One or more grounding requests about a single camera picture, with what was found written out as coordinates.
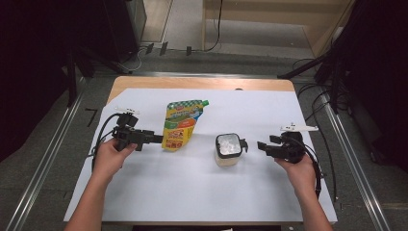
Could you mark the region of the dark curtain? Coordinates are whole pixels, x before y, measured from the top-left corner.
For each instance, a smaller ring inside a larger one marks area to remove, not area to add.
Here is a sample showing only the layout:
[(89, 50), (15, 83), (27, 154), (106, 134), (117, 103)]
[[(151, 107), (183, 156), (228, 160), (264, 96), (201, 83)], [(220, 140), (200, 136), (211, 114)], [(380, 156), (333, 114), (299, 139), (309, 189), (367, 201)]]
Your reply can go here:
[(67, 89), (66, 53), (96, 0), (0, 0), (0, 162)]
[(408, 173), (408, 0), (356, 0), (344, 31), (353, 116), (374, 161)]

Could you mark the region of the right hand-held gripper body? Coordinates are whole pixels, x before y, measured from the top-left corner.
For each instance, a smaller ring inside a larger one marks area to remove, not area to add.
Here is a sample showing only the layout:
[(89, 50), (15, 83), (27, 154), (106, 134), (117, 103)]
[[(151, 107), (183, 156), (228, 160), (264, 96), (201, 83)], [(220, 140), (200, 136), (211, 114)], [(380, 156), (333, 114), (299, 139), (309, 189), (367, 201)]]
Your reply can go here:
[(282, 126), (281, 143), (272, 143), (271, 150), (266, 154), (273, 158), (283, 159), (289, 163), (296, 164), (300, 162), (306, 154), (306, 144), (303, 141), (302, 132), (317, 131), (317, 126), (308, 125), (287, 125)]

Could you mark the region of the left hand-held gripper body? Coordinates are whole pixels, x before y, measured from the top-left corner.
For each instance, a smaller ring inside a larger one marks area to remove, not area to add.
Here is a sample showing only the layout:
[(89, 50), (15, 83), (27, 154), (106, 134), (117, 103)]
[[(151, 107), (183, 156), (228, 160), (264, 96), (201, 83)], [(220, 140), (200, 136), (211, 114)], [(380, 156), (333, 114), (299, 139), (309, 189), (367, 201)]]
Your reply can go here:
[(116, 127), (113, 130), (113, 137), (117, 141), (115, 149), (121, 151), (130, 143), (142, 146), (142, 131), (135, 129), (135, 125), (139, 121), (139, 119), (135, 117), (135, 114), (138, 115), (139, 112), (120, 107), (115, 107), (115, 109), (119, 111)]

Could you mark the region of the person's left hand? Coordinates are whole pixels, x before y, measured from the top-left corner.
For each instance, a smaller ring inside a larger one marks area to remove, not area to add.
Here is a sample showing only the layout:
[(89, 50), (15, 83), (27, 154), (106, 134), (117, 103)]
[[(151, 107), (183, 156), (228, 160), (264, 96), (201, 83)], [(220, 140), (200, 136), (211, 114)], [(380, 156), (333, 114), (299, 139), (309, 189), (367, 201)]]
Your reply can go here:
[(138, 147), (135, 143), (130, 143), (118, 151), (115, 148), (117, 144), (117, 139), (110, 139), (99, 146), (91, 175), (92, 179), (109, 183), (122, 168), (125, 159)]

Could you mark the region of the black tripod stand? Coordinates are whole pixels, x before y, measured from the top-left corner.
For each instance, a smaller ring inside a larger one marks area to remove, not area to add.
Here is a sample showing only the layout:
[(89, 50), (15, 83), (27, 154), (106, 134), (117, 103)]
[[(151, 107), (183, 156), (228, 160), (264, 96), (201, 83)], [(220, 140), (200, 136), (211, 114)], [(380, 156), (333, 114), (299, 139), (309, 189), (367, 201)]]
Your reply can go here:
[(328, 79), (331, 79), (330, 99), (329, 104), (335, 114), (338, 113), (339, 92), (341, 79), (345, 77), (344, 58), (340, 56), (339, 52), (330, 49), (323, 55), (303, 64), (302, 66), (282, 75), (278, 75), (278, 79), (290, 80), (295, 76), (300, 75), (306, 70), (319, 65), (319, 69), (315, 74), (315, 82), (317, 84), (324, 84)]

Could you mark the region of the black metal stand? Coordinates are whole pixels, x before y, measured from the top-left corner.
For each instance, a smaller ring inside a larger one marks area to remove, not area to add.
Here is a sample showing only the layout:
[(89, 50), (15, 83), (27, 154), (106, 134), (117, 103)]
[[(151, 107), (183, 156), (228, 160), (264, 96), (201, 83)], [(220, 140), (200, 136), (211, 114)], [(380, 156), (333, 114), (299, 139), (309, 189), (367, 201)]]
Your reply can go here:
[(103, 58), (90, 48), (87, 48), (86, 46), (70, 46), (66, 53), (68, 107), (71, 107), (74, 104), (74, 101), (79, 97), (79, 92), (77, 91), (76, 69), (79, 69), (85, 77), (92, 78), (94, 69), (90, 62), (91, 60), (100, 62), (102, 65), (118, 74), (125, 74), (125, 70), (122, 67)]

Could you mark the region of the metal floor rail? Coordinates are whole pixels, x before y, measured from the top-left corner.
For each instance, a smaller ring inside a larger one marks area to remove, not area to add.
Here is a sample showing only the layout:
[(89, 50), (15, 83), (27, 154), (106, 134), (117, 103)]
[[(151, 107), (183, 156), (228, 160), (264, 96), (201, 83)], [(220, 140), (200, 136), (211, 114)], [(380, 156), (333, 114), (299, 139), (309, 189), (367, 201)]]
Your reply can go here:
[(55, 158), (60, 150), (61, 144), (64, 141), (64, 137), (68, 131), (68, 128), (75, 117), (78, 108), (83, 99), (85, 88), (89, 79), (81, 77), (77, 83), (78, 96), (74, 99), (71, 106), (67, 107), (64, 111), (57, 129), (55, 130), (51, 141), (49, 142), (47, 149), (45, 150), (38, 167), (30, 180), (29, 185), (23, 192), (23, 195), (18, 201), (17, 207), (13, 213), (11, 220), (6, 227), (6, 231), (21, 231), (22, 227), (32, 210), (34, 203), (38, 197), (38, 194), (42, 188), (42, 185), (46, 179), (46, 176), (54, 163)]
[(360, 195), (362, 196), (375, 230), (392, 231), (369, 179), (358, 160), (350, 138), (344, 129), (341, 118), (334, 113), (330, 106), (326, 106), (325, 111), (340, 143), (344, 157), (356, 182)]

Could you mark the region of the light wooden shelf unit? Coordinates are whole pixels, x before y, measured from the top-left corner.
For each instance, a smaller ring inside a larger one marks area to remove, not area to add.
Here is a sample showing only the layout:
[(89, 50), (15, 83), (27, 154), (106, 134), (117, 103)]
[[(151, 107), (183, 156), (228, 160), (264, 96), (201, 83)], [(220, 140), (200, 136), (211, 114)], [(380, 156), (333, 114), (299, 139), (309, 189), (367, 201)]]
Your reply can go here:
[(206, 20), (221, 18), (301, 25), (315, 57), (330, 46), (339, 27), (343, 27), (356, 0), (201, 0), (202, 42), (206, 43)]

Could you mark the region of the yellow spouted refill pouch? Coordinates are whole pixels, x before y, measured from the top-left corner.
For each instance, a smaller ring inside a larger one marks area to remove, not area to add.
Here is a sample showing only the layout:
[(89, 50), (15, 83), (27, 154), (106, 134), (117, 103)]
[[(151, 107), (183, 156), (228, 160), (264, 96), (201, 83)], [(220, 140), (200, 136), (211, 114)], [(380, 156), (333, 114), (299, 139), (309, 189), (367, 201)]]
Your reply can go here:
[(185, 146), (192, 136), (197, 120), (208, 105), (208, 100), (169, 103), (166, 106), (162, 148), (168, 151), (177, 151)]

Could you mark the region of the black cabinet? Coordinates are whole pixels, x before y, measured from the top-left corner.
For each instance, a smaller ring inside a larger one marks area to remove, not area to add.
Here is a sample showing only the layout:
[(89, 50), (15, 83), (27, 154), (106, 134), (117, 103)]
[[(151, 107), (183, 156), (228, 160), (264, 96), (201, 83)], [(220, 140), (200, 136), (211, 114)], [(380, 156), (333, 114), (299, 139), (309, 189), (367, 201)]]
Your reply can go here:
[(140, 50), (147, 15), (143, 0), (103, 0), (112, 38), (110, 56), (115, 62)]

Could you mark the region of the person's right hand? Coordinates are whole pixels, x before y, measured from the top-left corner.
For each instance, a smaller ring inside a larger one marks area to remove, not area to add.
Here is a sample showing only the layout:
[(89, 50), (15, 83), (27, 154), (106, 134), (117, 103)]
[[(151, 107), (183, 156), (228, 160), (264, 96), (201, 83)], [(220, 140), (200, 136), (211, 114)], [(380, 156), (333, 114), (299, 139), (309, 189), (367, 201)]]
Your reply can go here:
[(280, 167), (286, 170), (297, 196), (315, 195), (316, 175), (312, 160), (305, 155), (297, 164), (282, 159), (274, 159)]

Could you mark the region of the white paper sheet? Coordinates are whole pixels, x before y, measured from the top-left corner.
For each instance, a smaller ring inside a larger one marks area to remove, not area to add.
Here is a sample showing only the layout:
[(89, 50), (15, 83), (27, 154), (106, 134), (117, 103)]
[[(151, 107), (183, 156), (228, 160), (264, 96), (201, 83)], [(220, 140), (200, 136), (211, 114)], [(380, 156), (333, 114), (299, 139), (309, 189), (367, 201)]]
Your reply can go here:
[[(127, 89), (102, 111), (98, 127), (115, 126), (115, 107), (138, 111), (138, 128), (162, 133), (166, 106), (208, 100), (190, 141), (169, 152), (147, 144), (110, 183), (106, 222), (134, 224), (300, 223), (301, 211), (283, 168), (257, 147), (281, 127), (304, 125), (293, 91)], [(248, 144), (236, 165), (216, 163), (216, 137), (236, 133)]]

